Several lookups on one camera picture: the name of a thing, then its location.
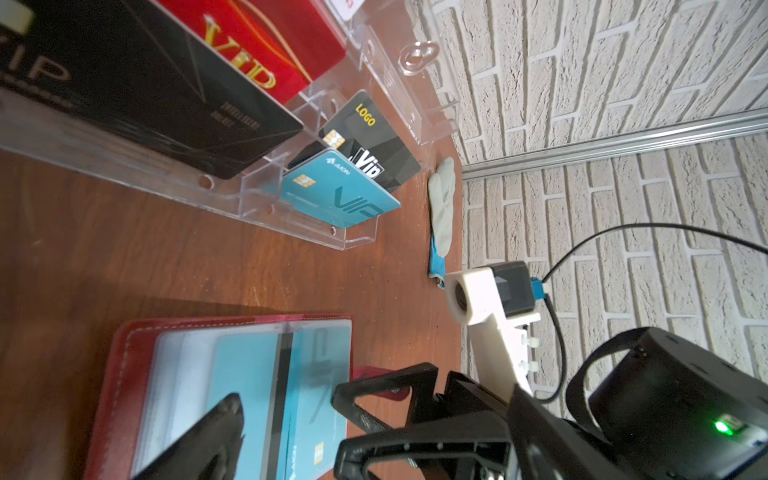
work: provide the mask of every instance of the camera lens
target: camera lens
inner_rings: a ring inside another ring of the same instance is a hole
[[[458,307],[462,309],[462,312],[467,311],[467,296],[464,294],[464,288],[460,283],[456,284],[456,288],[454,290],[454,295],[456,295],[456,303],[458,304]]]

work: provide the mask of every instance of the red vip card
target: red vip card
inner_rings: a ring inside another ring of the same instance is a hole
[[[317,0],[157,0],[284,104],[346,54]]]

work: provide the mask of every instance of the teal vip card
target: teal vip card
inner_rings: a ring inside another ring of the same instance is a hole
[[[333,467],[346,420],[331,405],[349,381],[351,323],[218,339],[207,407],[230,392],[243,403],[234,480],[317,480]]]
[[[339,228],[400,207],[396,198],[333,148],[287,173],[280,197],[302,214]]]

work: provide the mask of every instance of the clear acrylic holder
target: clear acrylic holder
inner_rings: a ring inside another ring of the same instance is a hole
[[[232,179],[203,174],[2,88],[0,148],[337,250],[374,242],[378,217],[336,228],[281,200],[286,166],[319,140],[316,133],[357,91],[381,87],[416,144],[427,147],[456,130],[458,95],[429,0],[369,0],[348,22],[331,5],[329,13],[348,54],[286,105],[304,131]]]

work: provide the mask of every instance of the wooden table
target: wooden table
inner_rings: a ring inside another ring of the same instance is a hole
[[[409,146],[432,170],[454,157],[460,178],[449,138]],[[358,365],[433,362],[442,390],[460,330],[427,277],[426,181],[398,190],[374,244],[340,252],[0,151],[0,478],[81,477],[112,334],[140,317],[345,313]],[[454,201],[448,271],[460,182]],[[365,407],[401,425],[407,402]]]

